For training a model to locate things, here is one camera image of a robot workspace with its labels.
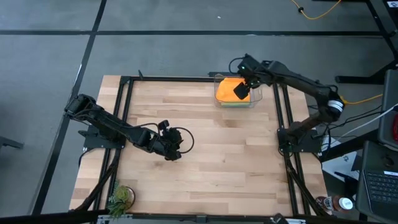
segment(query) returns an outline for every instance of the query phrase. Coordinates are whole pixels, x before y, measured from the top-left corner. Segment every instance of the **wooden table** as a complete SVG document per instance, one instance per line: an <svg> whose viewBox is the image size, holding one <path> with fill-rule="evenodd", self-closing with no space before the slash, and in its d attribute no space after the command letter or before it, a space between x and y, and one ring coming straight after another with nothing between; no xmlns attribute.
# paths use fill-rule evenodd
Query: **wooden table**
<svg viewBox="0 0 398 224"><path fill-rule="evenodd" d="M104 76L99 91L97 104L110 113L119 80L120 76ZM227 109L215 106L212 83L134 82L127 122L136 125L167 119L170 126L189 129L195 147L171 162L127 143L117 179L136 192L137 200L128 212L263 216L280 212L291 216L284 160L277 152L274 94L268 86L261 88L263 99L254 108ZM288 90L294 120L303 120L308 116L304 94ZM280 100L284 110L283 97ZM192 140L184 131L182 136L184 151ZM103 149L97 149L82 159L70 208L79 206L97 184L103 154ZM302 153L301 161L309 191L314 197L326 195L318 160ZM100 208L104 208L107 189L106 185ZM303 213L297 186L296 194Z"/></svg>

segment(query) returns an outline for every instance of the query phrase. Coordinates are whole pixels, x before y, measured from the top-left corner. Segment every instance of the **bottle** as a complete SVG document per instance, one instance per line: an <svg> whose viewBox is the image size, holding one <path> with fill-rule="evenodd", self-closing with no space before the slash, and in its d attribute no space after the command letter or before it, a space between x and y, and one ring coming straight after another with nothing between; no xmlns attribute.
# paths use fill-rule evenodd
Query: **bottle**
<svg viewBox="0 0 398 224"><path fill-rule="evenodd" d="M348 210L354 207L353 202L349 198L340 195L333 197L319 196L315 200L326 212L348 212Z"/></svg>

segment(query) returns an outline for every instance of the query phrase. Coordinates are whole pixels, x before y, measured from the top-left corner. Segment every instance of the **green plant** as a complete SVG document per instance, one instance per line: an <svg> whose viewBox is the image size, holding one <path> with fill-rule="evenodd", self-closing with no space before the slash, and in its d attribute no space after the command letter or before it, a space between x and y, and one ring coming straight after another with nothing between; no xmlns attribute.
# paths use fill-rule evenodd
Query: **green plant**
<svg viewBox="0 0 398 224"><path fill-rule="evenodd" d="M113 194L109 198L108 205L111 217L119 218L124 215L133 202L132 190L129 187L119 185L119 182L115 181Z"/></svg>

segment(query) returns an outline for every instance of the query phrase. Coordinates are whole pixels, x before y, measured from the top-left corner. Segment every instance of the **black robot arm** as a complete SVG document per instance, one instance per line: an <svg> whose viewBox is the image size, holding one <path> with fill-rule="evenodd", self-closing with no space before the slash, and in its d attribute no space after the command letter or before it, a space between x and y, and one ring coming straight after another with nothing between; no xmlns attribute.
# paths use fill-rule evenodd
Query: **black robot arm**
<svg viewBox="0 0 398 224"><path fill-rule="evenodd" d="M298 145L299 140L307 131L321 123L337 121L343 112L344 103L337 94L336 86L326 86L309 78L291 72L284 64L276 61L258 62L252 56L246 54L238 65L238 74L244 78L235 89L235 94L245 98L251 88L258 88L261 84L288 85L300 90L317 101L318 111L301 122L294 122L289 129L281 130L280 142Z"/></svg>
<svg viewBox="0 0 398 224"><path fill-rule="evenodd" d="M65 108L65 116L77 121L88 121L98 128L101 137L110 141L118 141L125 137L139 149L164 156L174 161L181 158L180 144L183 141L176 128L167 128L167 120L157 125L159 132L142 126L131 126L117 116L110 114L98 106L94 98L79 94Z"/></svg>

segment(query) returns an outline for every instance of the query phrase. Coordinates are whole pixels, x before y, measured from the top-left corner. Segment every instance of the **orange object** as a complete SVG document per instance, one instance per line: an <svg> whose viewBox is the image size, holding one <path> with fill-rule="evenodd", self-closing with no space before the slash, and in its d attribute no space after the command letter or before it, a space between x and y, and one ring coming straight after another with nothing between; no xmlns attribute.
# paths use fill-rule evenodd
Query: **orange object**
<svg viewBox="0 0 398 224"><path fill-rule="evenodd" d="M216 99L222 102L250 102L250 93L243 100L239 99L234 93L235 87L237 87L241 82L244 82L243 78L224 78L218 86Z"/></svg>

